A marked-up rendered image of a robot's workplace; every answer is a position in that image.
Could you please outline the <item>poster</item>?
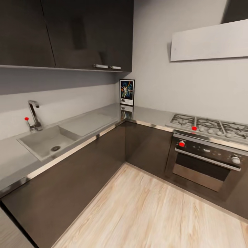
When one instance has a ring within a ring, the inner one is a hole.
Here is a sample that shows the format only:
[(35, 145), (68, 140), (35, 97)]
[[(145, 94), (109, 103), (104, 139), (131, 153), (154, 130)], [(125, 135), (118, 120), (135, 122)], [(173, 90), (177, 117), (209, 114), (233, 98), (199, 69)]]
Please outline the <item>poster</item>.
[(120, 104), (134, 106), (135, 80), (120, 79)]

